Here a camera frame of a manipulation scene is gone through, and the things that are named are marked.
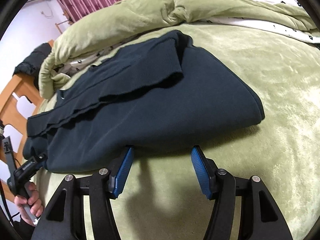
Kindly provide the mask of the person left hand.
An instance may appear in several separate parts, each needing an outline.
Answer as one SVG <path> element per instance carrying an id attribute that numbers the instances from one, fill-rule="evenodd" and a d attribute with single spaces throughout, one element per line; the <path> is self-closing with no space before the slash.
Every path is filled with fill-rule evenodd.
<path id="1" fill-rule="evenodd" d="M 39 218 L 43 211 L 44 206 L 42 200 L 40 199 L 39 192 L 36 188 L 36 185 L 32 182 L 28 184 L 28 190 L 31 193 L 29 198 L 25 198 L 20 195 L 16 195 L 14 203 L 17 206 L 21 219 L 31 226 L 35 226 L 35 217 Z"/>

